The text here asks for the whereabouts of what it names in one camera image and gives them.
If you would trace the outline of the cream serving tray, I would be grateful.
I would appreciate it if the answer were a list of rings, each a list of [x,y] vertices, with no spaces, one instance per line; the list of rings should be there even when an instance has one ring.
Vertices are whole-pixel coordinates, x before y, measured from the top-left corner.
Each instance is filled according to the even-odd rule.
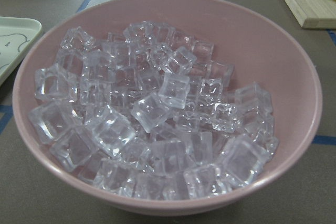
[[[1,83],[23,61],[42,34],[42,25],[31,18],[1,17]]]

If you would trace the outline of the clear ice cubes pile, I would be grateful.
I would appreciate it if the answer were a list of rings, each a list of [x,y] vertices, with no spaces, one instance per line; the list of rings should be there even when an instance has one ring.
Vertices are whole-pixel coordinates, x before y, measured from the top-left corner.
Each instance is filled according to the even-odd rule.
[[[271,95],[229,90],[234,66],[214,45],[143,21],[105,39],[67,30],[35,72],[28,118],[69,173],[116,195],[209,198],[254,182],[279,145]]]

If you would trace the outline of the pink bowl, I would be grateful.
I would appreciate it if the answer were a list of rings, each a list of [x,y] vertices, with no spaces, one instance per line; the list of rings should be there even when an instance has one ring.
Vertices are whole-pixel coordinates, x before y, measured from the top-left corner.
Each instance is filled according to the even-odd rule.
[[[221,0],[113,0],[46,33],[17,73],[31,153],[114,207],[183,216],[278,179],[320,123],[322,90],[282,28]]]

